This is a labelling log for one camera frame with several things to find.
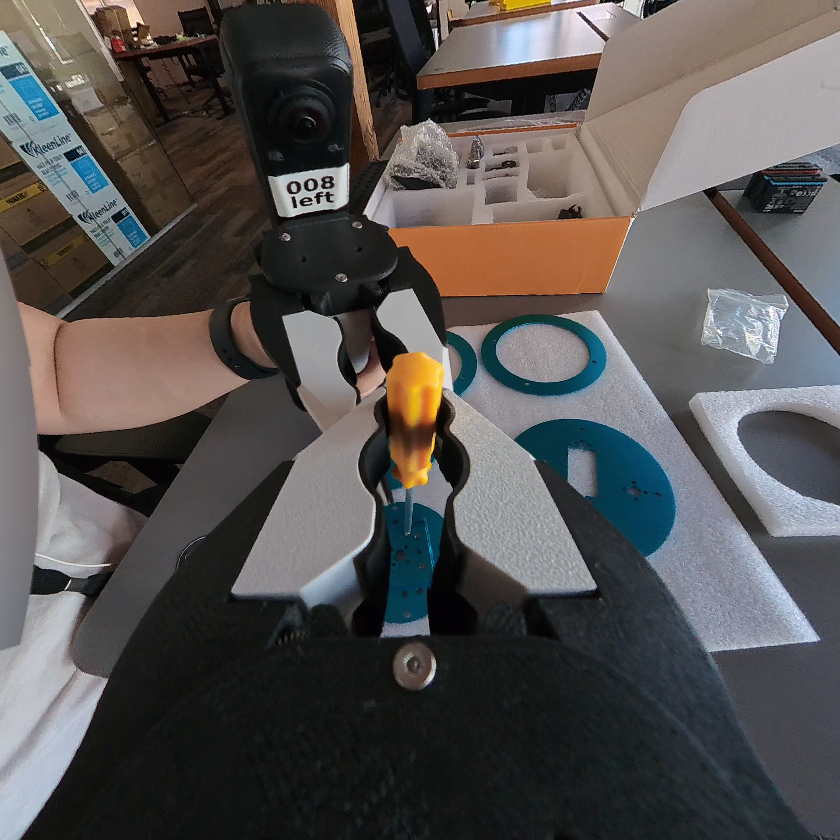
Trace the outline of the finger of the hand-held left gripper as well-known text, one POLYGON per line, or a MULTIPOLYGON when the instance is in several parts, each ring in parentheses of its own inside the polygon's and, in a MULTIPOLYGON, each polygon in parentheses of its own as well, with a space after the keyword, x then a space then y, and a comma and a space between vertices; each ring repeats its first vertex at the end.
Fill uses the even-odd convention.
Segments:
POLYGON ((355 386, 340 368, 340 323, 312 311, 287 314, 282 321, 300 379, 297 393, 315 423, 326 432, 352 412, 359 400, 355 386))
POLYGON ((414 290, 388 294, 374 312, 373 328, 386 369, 398 354, 423 352, 443 365, 444 388, 452 390, 446 332, 438 334, 414 290))

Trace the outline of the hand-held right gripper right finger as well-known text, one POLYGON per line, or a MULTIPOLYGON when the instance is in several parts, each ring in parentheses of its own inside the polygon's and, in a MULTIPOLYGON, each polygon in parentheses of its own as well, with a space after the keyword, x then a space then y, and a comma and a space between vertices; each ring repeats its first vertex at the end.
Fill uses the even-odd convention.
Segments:
POLYGON ((530 454, 452 391, 444 398, 455 413, 449 430, 469 462, 451 497, 465 549, 458 592, 477 611, 593 593, 595 581, 530 454))

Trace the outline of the yellow screwdriver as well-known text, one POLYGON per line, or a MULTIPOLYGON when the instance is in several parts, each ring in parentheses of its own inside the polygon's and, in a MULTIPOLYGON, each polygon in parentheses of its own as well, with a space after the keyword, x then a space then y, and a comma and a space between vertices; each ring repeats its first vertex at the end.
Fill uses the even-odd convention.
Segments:
POLYGON ((413 490, 426 485, 432 466, 445 369, 423 352, 394 358, 385 378, 394 475, 406 490, 404 533, 413 522, 413 490))

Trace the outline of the blue disc square bracket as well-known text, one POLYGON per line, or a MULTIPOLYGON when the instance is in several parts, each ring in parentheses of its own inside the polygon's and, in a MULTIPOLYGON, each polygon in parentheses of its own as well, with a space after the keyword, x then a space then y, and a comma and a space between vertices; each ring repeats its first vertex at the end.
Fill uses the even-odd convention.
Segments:
POLYGON ((403 625, 427 618, 427 591, 438 561, 444 520, 419 503, 413 507, 412 529, 404 533, 404 503, 388 506, 385 523, 391 546, 385 624, 403 625))

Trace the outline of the person's left forearm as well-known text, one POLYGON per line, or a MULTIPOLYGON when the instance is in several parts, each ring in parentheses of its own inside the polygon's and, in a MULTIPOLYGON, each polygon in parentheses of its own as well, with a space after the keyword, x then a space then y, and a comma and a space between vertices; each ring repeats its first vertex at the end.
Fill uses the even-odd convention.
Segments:
POLYGON ((39 434, 156 424, 245 383, 215 353, 210 311, 64 322, 17 306, 39 434))

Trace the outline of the grey office desk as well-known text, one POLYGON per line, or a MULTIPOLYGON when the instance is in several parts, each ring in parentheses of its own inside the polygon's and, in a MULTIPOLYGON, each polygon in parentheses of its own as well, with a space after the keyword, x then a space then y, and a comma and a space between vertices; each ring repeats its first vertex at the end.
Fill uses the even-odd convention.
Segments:
POLYGON ((538 112, 541 96, 591 88, 606 41, 641 20, 614 3, 457 28, 416 75, 420 91, 463 88, 538 112))

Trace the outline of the black wristband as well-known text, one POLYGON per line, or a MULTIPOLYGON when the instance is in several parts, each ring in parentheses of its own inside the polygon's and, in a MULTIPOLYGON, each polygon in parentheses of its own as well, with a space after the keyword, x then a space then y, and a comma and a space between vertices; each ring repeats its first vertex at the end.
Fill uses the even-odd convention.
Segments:
POLYGON ((253 362, 235 342, 231 317, 237 305, 248 300, 247 297, 239 297, 215 307, 209 320, 209 337, 219 360, 240 378, 253 381, 273 377, 279 370, 253 362))

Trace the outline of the white foam box insert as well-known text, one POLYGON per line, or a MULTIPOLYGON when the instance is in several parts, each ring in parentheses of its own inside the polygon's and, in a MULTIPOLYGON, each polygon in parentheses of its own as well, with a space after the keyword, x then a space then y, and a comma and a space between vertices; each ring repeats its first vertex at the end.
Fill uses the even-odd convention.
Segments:
POLYGON ((452 189, 393 191, 377 186, 365 212, 393 228, 555 221, 577 206, 583 218, 614 217, 571 125, 482 132, 485 153, 466 166, 472 134, 453 136, 459 169, 452 189))

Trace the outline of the white foam sheet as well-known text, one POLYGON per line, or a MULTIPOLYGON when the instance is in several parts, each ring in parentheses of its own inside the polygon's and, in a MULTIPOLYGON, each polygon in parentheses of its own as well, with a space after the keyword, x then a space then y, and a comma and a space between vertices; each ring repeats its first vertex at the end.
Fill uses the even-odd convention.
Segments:
MULTIPOLYGON (((521 446, 596 584, 593 593, 566 598, 615 603, 630 637, 652 635, 668 650, 677 646, 672 625, 690 627, 710 652, 819 640, 598 312, 511 318, 451 339, 462 358, 459 374, 470 382, 460 398, 515 443, 532 426, 580 418, 634 439, 667 475, 675 524, 646 556, 589 500, 596 494, 593 453, 570 452, 563 478, 521 446)), ((455 454, 445 457, 456 468, 453 488, 466 482, 468 463, 465 447, 455 443, 455 454)), ((441 544, 455 559, 440 568, 451 591, 466 554, 455 536, 453 495, 441 544)))

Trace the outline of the wooden pillar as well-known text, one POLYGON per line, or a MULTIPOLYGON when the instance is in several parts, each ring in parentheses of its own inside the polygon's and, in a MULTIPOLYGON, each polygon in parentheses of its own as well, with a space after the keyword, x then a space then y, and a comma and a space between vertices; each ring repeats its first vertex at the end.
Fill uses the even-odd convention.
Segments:
POLYGON ((364 73, 361 43, 352 1, 335 1, 333 18, 338 23, 350 50, 353 65, 353 122, 351 172, 379 160, 379 148, 371 112, 371 103, 364 73))

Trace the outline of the white foam block round hole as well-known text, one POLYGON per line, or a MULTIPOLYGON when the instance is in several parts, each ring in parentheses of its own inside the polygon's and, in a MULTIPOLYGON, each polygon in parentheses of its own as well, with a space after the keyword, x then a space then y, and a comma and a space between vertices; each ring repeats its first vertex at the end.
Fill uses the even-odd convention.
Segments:
POLYGON ((780 483, 752 459, 739 438, 740 421, 765 411, 799 413, 839 427, 838 385, 698 393, 689 401, 689 408, 770 535, 839 534, 838 505, 806 497, 780 483))

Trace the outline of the cluttered wooden table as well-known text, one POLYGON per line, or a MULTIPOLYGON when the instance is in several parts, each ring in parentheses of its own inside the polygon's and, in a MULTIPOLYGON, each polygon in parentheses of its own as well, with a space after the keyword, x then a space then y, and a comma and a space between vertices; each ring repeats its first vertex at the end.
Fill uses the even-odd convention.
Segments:
POLYGON ((154 106, 165 123, 172 119, 161 102, 154 84, 147 78, 148 68, 143 64, 143 59, 162 60, 184 56, 196 58, 198 66, 201 68, 199 75, 205 77, 212 84, 213 94, 209 101, 211 102, 215 98, 219 102, 224 115, 233 114, 235 108, 232 106, 232 95, 223 90, 218 81, 224 74, 224 66, 218 39, 215 35, 176 39, 166 45, 115 52, 112 55, 118 66, 135 66, 154 106))

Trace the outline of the clear plastic bag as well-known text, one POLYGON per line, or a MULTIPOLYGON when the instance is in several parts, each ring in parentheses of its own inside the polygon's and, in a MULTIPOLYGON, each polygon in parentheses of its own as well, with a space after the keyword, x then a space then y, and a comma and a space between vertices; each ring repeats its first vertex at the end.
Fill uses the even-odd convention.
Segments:
POLYGON ((707 296, 701 344, 764 364, 773 363, 781 321, 790 305, 787 297, 757 297, 727 288, 708 289, 707 296))

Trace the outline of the person's white shirt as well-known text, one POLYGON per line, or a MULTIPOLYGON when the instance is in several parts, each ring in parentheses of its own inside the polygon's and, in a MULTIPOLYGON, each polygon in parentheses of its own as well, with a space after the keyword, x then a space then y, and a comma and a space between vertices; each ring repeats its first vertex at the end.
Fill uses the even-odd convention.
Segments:
MULTIPOLYGON (((145 517, 38 455, 35 564, 72 579, 113 572, 145 517)), ((30 595, 18 646, 1 653, 1 837, 21 837, 66 771, 106 685, 70 646, 89 599, 30 595)))

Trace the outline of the stack of dark small boxes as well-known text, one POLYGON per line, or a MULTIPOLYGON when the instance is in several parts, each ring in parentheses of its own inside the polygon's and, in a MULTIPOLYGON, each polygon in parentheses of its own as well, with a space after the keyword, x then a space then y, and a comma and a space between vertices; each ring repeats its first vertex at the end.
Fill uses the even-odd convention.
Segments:
POLYGON ((762 214, 803 214, 828 181, 809 161, 789 161, 752 175, 743 197, 762 214))

